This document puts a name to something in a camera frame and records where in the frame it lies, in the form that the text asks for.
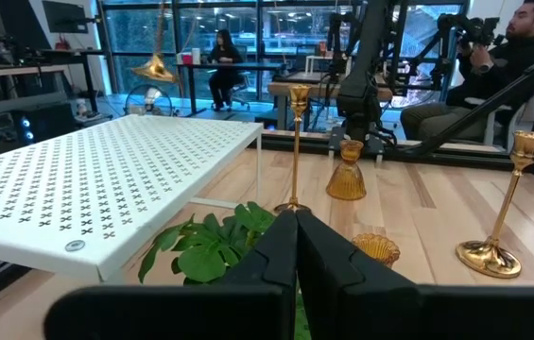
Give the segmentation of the white perforated metal shelf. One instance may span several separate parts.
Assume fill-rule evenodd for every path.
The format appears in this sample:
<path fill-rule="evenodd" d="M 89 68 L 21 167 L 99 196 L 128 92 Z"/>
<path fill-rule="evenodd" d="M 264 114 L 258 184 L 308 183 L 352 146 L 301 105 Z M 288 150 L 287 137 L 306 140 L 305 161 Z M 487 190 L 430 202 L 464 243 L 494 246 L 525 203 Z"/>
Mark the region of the white perforated metal shelf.
<path fill-rule="evenodd" d="M 0 261 L 109 281 L 262 131 L 130 115 L 0 154 Z"/>

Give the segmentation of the shortest gold candlestick holder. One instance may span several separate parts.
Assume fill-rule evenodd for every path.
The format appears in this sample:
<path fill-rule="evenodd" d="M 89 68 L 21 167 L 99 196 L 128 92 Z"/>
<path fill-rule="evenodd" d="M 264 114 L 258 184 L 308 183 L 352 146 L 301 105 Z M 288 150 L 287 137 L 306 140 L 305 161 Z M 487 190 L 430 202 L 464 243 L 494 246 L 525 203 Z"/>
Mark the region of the shortest gold candlestick holder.
<path fill-rule="evenodd" d="M 510 159 L 514 167 L 491 234 L 485 241 L 466 241 L 456 246 L 456 256 L 463 264 L 498 279 L 517 278 L 522 271 L 520 260 L 500 247 L 500 235 L 519 180 L 524 170 L 534 164 L 534 132 L 518 130 L 513 133 L 513 141 Z"/>

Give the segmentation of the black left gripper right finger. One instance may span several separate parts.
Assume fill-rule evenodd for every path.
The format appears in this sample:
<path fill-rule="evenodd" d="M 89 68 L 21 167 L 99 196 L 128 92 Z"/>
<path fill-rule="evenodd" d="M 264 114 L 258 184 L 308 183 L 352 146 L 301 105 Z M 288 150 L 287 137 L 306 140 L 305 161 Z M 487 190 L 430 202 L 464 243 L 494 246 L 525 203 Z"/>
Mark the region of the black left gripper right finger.
<path fill-rule="evenodd" d="M 296 217 L 313 340 L 534 340 L 534 286 L 417 284 L 310 212 Z"/>

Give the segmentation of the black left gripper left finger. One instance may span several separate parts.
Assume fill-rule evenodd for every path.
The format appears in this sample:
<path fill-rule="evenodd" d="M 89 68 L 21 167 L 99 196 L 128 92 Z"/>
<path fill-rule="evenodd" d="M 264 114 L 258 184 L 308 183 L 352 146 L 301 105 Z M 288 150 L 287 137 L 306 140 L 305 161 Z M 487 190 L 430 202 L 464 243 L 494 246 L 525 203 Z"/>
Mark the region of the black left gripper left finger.
<path fill-rule="evenodd" d="M 211 285 L 80 288 L 43 322 L 45 340 L 290 340 L 298 221 L 282 212 L 255 248 Z"/>

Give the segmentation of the white chair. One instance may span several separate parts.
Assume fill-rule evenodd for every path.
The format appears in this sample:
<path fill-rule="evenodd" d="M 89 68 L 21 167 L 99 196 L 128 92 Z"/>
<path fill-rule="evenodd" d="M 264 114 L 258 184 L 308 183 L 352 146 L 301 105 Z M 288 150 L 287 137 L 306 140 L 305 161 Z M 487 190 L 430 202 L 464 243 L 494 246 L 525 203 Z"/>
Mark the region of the white chair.
<path fill-rule="evenodd" d="M 514 143 L 513 134 L 517 121 L 524 110 L 525 104 L 516 110 L 508 105 L 502 105 L 494 109 L 487 117 L 483 144 L 499 146 L 505 151 L 510 151 Z"/>

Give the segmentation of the person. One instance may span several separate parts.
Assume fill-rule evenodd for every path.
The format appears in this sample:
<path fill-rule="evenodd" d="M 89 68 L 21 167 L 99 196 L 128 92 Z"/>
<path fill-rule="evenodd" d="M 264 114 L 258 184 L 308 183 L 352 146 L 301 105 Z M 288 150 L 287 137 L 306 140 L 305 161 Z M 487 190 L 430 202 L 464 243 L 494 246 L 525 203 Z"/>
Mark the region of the person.
<path fill-rule="evenodd" d="M 400 121 L 408 140 L 435 137 L 470 113 L 466 99 L 488 99 L 534 64 L 534 0 L 524 0 L 509 20 L 507 41 L 493 49 L 480 44 L 457 48 L 463 82 L 448 91 L 443 102 L 408 107 Z"/>
<path fill-rule="evenodd" d="M 215 46 L 207 60 L 210 63 L 236 64 L 244 61 L 242 55 L 235 47 L 228 29 L 216 32 Z M 209 88 L 214 102 L 214 110 L 221 111 L 232 103 L 232 89 L 243 78 L 234 68 L 218 68 L 209 78 Z"/>

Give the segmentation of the black office desk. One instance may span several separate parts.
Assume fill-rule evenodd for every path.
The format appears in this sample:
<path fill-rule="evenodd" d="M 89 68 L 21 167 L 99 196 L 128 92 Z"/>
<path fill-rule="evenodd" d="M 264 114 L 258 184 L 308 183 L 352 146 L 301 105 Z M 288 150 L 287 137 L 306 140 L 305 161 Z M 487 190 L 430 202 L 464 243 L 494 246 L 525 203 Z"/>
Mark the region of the black office desk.
<path fill-rule="evenodd" d="M 188 86 L 189 86 L 189 97 L 190 97 L 190 105 L 191 105 L 191 113 L 189 114 L 189 117 L 197 115 L 204 110 L 198 110 L 197 104 L 196 104 L 196 92 L 195 92 L 195 78 L 194 78 L 194 71 L 196 69 L 231 69 L 231 70 L 237 70 L 237 71 L 270 71 L 270 72 L 278 72 L 281 73 L 284 68 L 284 63 L 276 63 L 276 62 L 241 62 L 241 63 L 201 63 L 201 64 L 184 64 L 184 63 L 177 63 L 176 66 L 178 68 L 185 68 L 188 69 Z"/>

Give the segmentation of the black aluminium rig frame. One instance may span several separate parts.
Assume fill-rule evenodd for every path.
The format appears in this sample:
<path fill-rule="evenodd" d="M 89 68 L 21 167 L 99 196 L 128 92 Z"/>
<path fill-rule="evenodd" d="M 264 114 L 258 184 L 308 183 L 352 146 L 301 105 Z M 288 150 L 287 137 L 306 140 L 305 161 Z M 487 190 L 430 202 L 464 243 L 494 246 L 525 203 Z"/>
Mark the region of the black aluminium rig frame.
<path fill-rule="evenodd" d="M 526 99 L 534 94 L 534 65 L 511 82 L 507 87 L 471 110 L 467 117 L 445 129 L 440 135 L 424 142 L 400 141 L 387 144 L 382 138 L 370 136 L 360 157 L 363 159 L 397 162 L 433 163 L 450 166 L 477 167 L 486 169 L 510 168 L 509 153 L 498 149 L 484 151 L 480 144 L 454 143 L 452 138 L 460 129 L 477 118 L 491 117 L 494 111 L 511 99 Z"/>

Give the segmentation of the amber ribbed glass candle holder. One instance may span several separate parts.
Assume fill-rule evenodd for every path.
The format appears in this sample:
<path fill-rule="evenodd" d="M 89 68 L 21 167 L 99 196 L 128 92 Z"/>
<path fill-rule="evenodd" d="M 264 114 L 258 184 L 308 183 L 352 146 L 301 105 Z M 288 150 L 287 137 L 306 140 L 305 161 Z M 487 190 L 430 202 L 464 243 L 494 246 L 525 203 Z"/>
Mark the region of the amber ribbed glass candle holder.
<path fill-rule="evenodd" d="M 357 165 L 364 145 L 356 140 L 342 140 L 339 145 L 341 163 L 332 174 L 326 193 L 337 199 L 359 200 L 367 194 L 362 172 Z"/>
<path fill-rule="evenodd" d="M 354 236 L 352 243 L 388 268 L 391 268 L 401 255 L 400 249 L 393 241 L 379 234 L 362 233 Z"/>

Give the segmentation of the tallest gold candlestick holder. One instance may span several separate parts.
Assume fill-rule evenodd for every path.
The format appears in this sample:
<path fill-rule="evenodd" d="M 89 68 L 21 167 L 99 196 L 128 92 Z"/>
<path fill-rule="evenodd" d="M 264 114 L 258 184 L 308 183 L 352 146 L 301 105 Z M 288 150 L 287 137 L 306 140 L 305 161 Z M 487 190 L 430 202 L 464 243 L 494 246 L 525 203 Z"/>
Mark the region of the tallest gold candlestick holder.
<path fill-rule="evenodd" d="M 294 159 L 292 167 L 292 186 L 291 196 L 287 203 L 282 203 L 274 208 L 274 212 L 279 214 L 286 210 L 297 211 L 306 210 L 309 208 L 302 205 L 298 198 L 298 174 L 299 174 L 299 158 L 300 158 L 300 126 L 301 117 L 308 106 L 308 95 L 310 87 L 308 85 L 293 85 L 289 87 L 290 92 L 290 107 L 294 113 Z"/>

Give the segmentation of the gold cone pendant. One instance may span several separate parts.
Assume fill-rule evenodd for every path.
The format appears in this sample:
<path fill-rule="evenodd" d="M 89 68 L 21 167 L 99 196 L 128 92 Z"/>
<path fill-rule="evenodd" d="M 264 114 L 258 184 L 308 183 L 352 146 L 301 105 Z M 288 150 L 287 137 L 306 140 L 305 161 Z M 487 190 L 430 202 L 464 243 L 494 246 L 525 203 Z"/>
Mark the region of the gold cone pendant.
<path fill-rule="evenodd" d="M 156 81 L 174 83 L 178 81 L 178 77 L 172 74 L 165 67 L 163 57 L 161 54 L 154 53 L 151 60 L 142 66 L 134 67 L 131 71 L 137 76 L 146 77 Z"/>

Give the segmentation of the green plant in white pot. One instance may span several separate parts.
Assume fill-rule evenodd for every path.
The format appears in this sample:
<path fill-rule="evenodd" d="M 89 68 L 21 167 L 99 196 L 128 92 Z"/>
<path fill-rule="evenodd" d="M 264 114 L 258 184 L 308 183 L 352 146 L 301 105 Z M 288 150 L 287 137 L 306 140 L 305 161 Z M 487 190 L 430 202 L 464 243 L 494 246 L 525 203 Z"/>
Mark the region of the green plant in white pot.
<path fill-rule="evenodd" d="M 297 287 L 296 214 L 279 216 L 254 202 L 232 216 L 213 214 L 164 229 L 142 261 L 142 281 L 161 251 L 178 252 L 185 277 L 172 303 L 175 338 L 184 340 L 311 340 Z"/>

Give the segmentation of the black computer tower blue lights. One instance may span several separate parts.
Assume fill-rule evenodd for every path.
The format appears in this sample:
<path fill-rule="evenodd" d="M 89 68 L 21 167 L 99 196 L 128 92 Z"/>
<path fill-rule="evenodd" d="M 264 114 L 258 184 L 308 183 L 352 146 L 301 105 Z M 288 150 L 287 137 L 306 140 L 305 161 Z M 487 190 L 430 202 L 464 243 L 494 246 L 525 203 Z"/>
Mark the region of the black computer tower blue lights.
<path fill-rule="evenodd" d="M 77 124 L 68 103 L 37 106 L 10 113 L 18 141 L 31 145 L 76 130 Z"/>

